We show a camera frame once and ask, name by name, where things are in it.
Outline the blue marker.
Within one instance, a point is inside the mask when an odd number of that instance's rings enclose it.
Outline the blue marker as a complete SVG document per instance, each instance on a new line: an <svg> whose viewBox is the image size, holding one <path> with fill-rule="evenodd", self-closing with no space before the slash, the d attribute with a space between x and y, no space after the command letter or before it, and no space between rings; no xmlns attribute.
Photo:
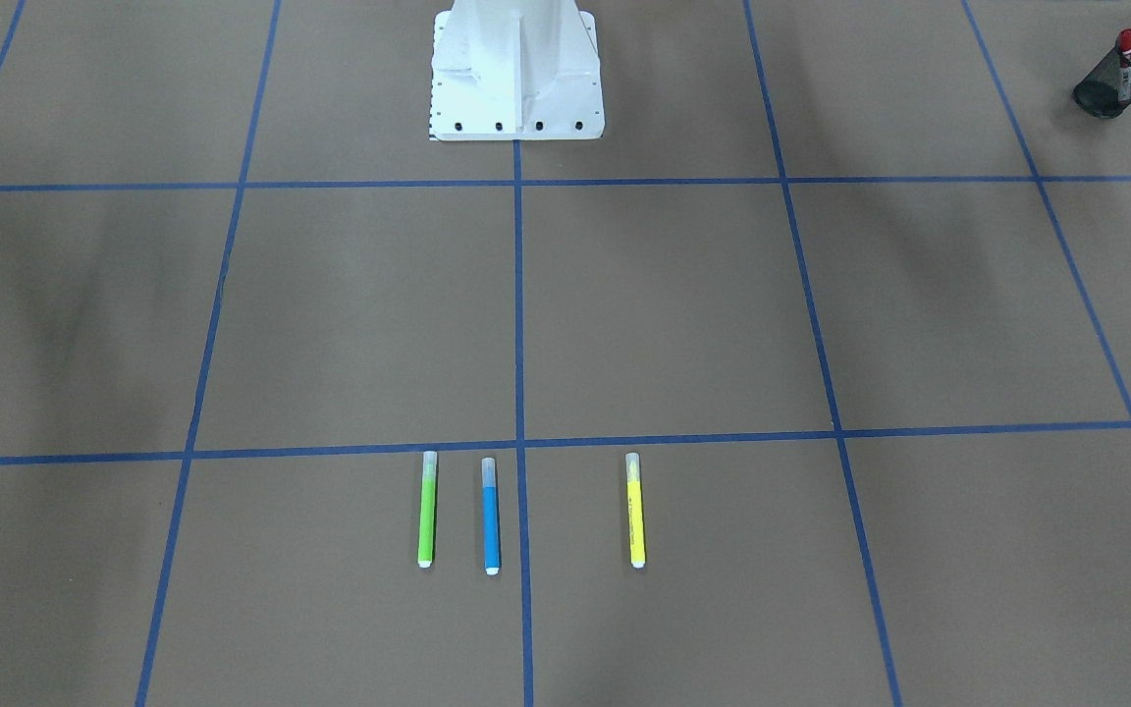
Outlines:
<svg viewBox="0 0 1131 707"><path fill-rule="evenodd" d="M500 494L498 469L494 457L481 460L481 511L483 511L483 568L486 576L494 577L502 571L502 546L500 546Z"/></svg>

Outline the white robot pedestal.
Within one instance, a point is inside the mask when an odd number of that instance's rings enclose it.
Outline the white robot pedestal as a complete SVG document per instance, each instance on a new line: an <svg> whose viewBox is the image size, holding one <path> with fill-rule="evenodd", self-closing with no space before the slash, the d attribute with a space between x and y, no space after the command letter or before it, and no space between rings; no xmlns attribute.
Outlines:
<svg viewBox="0 0 1131 707"><path fill-rule="evenodd" d="M575 1L455 1L432 31L428 138L605 133L597 23Z"/></svg>

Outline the yellow marker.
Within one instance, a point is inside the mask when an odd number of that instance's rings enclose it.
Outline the yellow marker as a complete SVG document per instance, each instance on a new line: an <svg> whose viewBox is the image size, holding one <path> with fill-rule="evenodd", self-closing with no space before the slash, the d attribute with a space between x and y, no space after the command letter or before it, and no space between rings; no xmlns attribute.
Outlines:
<svg viewBox="0 0 1131 707"><path fill-rule="evenodd" d="M641 570L647 564L647 549L640 454L625 452L624 473L629 562Z"/></svg>

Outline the green marker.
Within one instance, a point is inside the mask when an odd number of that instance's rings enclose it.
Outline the green marker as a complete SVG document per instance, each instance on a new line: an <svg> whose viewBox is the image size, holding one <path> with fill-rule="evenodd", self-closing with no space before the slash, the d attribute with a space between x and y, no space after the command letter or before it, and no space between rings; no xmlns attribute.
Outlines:
<svg viewBox="0 0 1131 707"><path fill-rule="evenodd" d="M417 566L426 570L435 560L437 452L423 452L420 478Z"/></svg>

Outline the black mesh pen cup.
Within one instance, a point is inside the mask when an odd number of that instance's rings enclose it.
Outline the black mesh pen cup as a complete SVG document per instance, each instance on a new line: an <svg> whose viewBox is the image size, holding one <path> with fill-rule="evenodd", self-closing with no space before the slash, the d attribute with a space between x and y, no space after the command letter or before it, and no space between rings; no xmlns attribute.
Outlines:
<svg viewBox="0 0 1131 707"><path fill-rule="evenodd" d="M1073 86L1072 100L1086 115L1106 120L1131 106L1131 28L1120 31L1107 54Z"/></svg>

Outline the red marker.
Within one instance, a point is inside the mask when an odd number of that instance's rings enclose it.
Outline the red marker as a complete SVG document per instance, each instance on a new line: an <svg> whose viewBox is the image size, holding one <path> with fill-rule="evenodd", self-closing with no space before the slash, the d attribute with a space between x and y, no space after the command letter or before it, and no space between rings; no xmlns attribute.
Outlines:
<svg viewBox="0 0 1131 707"><path fill-rule="evenodd" d="M1119 57L1119 104L1131 102L1131 27L1119 32L1116 45L1114 45Z"/></svg>

